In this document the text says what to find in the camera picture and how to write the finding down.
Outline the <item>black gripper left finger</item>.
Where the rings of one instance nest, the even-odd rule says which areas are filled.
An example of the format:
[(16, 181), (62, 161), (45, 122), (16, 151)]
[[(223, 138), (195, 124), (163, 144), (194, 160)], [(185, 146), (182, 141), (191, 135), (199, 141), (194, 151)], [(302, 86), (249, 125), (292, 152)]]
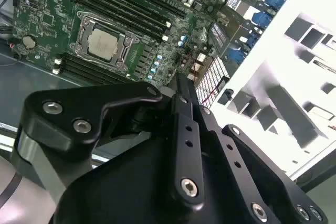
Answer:
[(197, 107), (194, 85), (182, 75), (171, 97), (147, 82), (37, 91), (24, 101), (15, 150), (59, 202), (70, 184), (90, 171), (92, 152), (103, 138), (149, 131), (172, 144), (168, 194), (184, 205), (201, 205)]

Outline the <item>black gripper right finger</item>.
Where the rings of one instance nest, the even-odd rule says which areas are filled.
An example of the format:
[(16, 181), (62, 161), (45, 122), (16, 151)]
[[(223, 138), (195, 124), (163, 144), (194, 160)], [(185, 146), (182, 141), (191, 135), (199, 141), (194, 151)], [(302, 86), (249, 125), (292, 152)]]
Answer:
[(200, 105), (194, 83), (185, 80), (210, 156), (214, 193), (227, 223), (328, 223), (322, 209), (292, 181), (240, 128), (219, 127)]

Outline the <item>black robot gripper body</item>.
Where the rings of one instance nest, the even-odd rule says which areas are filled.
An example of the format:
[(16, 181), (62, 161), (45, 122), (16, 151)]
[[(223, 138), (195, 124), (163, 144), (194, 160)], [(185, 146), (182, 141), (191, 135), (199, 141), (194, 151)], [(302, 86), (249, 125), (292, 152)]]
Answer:
[(249, 223), (249, 212), (210, 134), (201, 135), (205, 202), (193, 212), (171, 196), (172, 148), (148, 140), (78, 178), (54, 223)]

